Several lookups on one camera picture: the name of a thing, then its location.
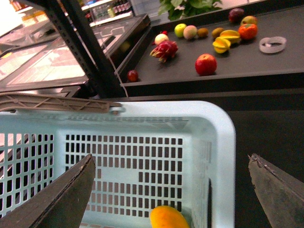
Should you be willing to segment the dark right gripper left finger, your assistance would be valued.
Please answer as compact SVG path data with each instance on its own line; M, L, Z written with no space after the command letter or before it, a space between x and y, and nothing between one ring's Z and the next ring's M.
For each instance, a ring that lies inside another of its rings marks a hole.
M0 220L2 228L78 228L95 178L91 154Z

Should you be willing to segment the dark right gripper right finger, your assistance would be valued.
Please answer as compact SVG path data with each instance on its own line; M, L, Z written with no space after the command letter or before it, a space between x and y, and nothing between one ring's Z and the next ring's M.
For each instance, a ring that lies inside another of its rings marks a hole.
M257 154L249 157L256 196L273 228L304 226L304 183Z

